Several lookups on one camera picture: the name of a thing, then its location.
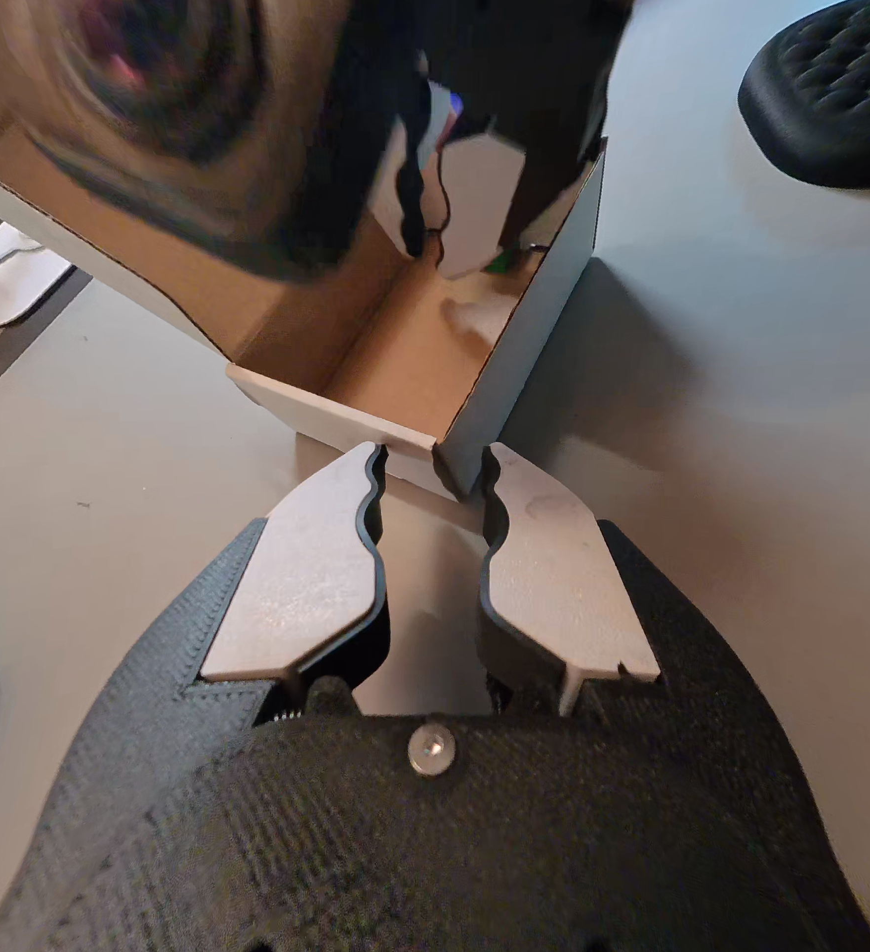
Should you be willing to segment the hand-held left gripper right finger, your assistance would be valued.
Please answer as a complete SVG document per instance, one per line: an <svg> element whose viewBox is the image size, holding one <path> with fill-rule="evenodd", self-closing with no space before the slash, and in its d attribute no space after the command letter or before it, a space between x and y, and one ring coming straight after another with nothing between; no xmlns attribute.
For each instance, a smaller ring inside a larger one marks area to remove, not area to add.
<svg viewBox="0 0 870 952"><path fill-rule="evenodd" d="M588 683L659 689L654 649L588 507L502 444L485 448L481 476L477 653L493 710L569 717Z"/></svg>

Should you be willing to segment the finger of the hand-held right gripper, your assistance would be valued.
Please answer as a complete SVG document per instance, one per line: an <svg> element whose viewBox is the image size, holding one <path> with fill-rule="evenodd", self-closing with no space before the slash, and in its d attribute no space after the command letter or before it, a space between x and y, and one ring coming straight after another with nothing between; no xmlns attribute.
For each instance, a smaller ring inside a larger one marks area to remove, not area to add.
<svg viewBox="0 0 870 952"><path fill-rule="evenodd" d="M428 129L417 149L423 191L420 214L424 221L422 242L441 232L446 225L446 197L441 185L439 162L443 138L446 136L446 88L429 82L431 114ZM395 121L386 151L377 171L370 196L370 212L405 258L418 258L405 245L402 225L405 213L396 192L397 173L405 162L406 133L403 121Z"/></svg>
<svg viewBox="0 0 870 952"><path fill-rule="evenodd" d="M524 150L495 134L478 134L443 147L439 177L448 220L441 230L441 277L465 277L500 253L501 232L524 164Z"/></svg>

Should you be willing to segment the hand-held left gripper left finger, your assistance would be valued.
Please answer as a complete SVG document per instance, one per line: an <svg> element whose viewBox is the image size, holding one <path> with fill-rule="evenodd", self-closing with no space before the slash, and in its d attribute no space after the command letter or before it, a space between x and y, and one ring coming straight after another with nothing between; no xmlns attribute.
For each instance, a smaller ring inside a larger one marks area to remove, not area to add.
<svg viewBox="0 0 870 952"><path fill-rule="evenodd" d="M353 690L388 656L378 548L387 455L359 444L265 519L199 671L210 684L269 683L256 721L301 715L322 677Z"/></svg>

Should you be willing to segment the grey desk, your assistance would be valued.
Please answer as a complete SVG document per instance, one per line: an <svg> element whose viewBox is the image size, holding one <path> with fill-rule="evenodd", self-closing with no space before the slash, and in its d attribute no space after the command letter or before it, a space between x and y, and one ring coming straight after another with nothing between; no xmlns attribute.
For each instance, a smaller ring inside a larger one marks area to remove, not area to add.
<svg viewBox="0 0 870 952"><path fill-rule="evenodd" d="M822 6L637 3L596 258L501 440L724 635L870 917L870 193L778 173L736 106ZM96 282L0 377L0 898L126 651L333 456Z"/></svg>

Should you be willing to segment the white cardboard mailer box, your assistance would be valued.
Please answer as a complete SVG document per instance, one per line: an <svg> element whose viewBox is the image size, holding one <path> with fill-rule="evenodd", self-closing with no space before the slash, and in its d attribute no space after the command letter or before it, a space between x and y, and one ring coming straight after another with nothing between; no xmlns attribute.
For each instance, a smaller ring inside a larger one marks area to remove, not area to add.
<svg viewBox="0 0 870 952"><path fill-rule="evenodd" d="M0 2L0 216L299 433L465 495L592 255L606 142L500 246L512 272L444 279L441 232L405 258L370 212L352 2Z"/></svg>

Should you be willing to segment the document stand with white base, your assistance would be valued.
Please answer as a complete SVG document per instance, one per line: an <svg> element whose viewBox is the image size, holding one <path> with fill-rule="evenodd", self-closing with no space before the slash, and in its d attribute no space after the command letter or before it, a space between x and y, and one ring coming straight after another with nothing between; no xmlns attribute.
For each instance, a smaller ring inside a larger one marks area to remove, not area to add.
<svg viewBox="0 0 870 952"><path fill-rule="evenodd" d="M74 270L71 262L8 223L0 224L0 327L19 322Z"/></svg>

